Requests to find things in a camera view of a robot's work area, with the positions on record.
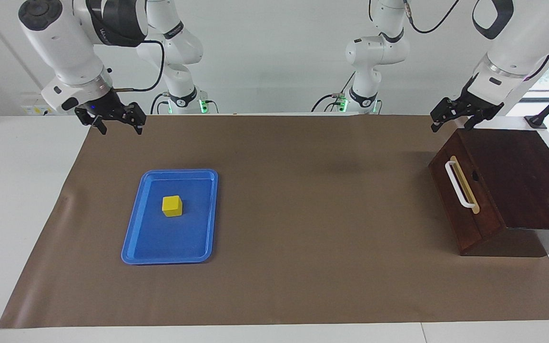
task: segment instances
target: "tabletop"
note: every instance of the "tabletop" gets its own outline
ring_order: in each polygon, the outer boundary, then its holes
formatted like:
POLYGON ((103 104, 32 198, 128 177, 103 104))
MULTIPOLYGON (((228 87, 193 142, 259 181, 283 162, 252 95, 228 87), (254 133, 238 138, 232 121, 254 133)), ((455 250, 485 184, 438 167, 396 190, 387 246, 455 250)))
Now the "tabletop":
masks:
MULTIPOLYGON (((483 128, 527 129, 497 117, 483 128)), ((75 117, 0 117, 0 315, 33 249, 88 128, 75 117)), ((540 131, 549 146, 549 133, 540 131)), ((511 342, 549 341, 549 321, 357 325, 171 326, 0 330, 0 342, 511 342)))

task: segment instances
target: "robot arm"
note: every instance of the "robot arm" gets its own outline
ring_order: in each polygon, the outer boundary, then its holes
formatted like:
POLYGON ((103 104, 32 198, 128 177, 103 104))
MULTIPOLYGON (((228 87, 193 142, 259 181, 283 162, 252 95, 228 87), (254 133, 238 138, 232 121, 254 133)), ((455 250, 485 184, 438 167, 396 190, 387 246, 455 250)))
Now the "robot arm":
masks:
POLYGON ((372 111, 381 83, 381 74, 375 67, 406 60, 410 45, 404 39, 405 13, 403 0, 375 1, 371 17, 380 34, 361 37, 347 45, 346 60, 355 67, 355 81, 345 94, 349 101, 347 111, 372 111))
POLYGON ((470 117, 466 129, 491 120, 510 92, 536 71, 549 54, 549 0, 491 0, 497 19, 477 30, 493 40, 456 100, 444 98, 431 112, 434 132, 449 120, 470 117))
MULTIPOLYGON (((174 113, 201 113, 208 110, 202 100, 204 91, 194 85, 192 74, 185 65, 198 63, 203 58, 203 46, 197 37, 185 28, 179 19, 173 0, 148 0, 147 17, 151 40, 161 41, 165 46, 163 79, 168 88, 166 96, 174 113)), ((140 45, 137 53, 160 67, 161 54, 154 46, 140 45)))
POLYGON ((141 134, 146 116, 125 106, 93 44, 137 46, 144 41, 145 0, 27 0, 18 11, 22 30, 56 77, 41 92, 56 111, 75 110, 82 124, 105 134, 103 120, 130 124, 141 134))

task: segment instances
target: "blue plastic tray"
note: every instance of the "blue plastic tray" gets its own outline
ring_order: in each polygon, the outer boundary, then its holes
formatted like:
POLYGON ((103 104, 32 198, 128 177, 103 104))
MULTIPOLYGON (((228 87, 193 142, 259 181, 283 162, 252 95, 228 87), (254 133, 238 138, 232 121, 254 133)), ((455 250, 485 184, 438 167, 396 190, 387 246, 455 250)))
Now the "blue plastic tray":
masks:
POLYGON ((215 170, 152 170, 141 183, 122 260, 128 264, 201 263, 211 256, 218 175, 215 170), (179 195, 181 217, 162 213, 162 198, 179 195))

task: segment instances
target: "brown mat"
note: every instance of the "brown mat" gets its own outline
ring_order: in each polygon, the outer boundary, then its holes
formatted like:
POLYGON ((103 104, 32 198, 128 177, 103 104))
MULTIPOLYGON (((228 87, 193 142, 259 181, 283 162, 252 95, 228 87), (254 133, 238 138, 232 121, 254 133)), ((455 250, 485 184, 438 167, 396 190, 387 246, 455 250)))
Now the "brown mat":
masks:
POLYGON ((150 117, 92 130, 0 328, 549 319, 549 259, 460 257, 429 117, 150 117), (126 265, 144 172, 220 173, 199 265, 126 265))

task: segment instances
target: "dark brown wooden cabinet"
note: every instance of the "dark brown wooden cabinet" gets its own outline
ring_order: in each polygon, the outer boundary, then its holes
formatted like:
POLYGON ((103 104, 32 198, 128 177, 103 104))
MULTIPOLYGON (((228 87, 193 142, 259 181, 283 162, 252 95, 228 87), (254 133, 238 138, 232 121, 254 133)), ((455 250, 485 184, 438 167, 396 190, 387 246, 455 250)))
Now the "dark brown wooden cabinet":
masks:
POLYGON ((457 130, 429 168, 460 254, 549 254, 549 148, 537 132, 457 130))

